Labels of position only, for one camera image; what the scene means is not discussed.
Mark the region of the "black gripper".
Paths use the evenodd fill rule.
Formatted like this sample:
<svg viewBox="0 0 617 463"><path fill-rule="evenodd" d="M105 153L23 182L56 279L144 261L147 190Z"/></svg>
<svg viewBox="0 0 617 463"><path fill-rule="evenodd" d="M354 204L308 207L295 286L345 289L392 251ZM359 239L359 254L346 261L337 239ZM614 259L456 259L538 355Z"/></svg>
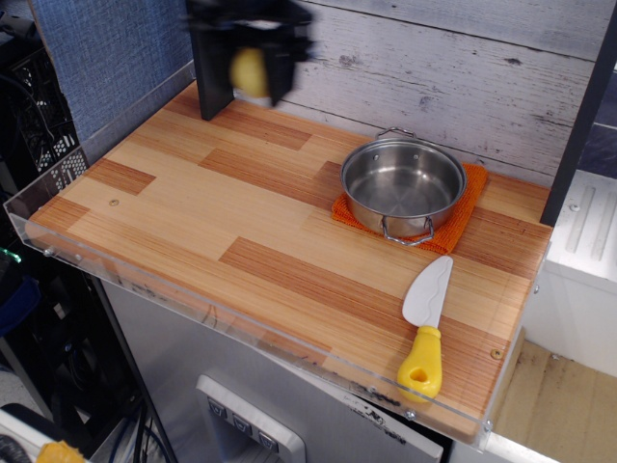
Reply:
<svg viewBox="0 0 617 463"><path fill-rule="evenodd" d="M295 61L309 58L312 13L297 1L189 1L187 25L226 52L261 48L272 106L292 90Z"/></svg>

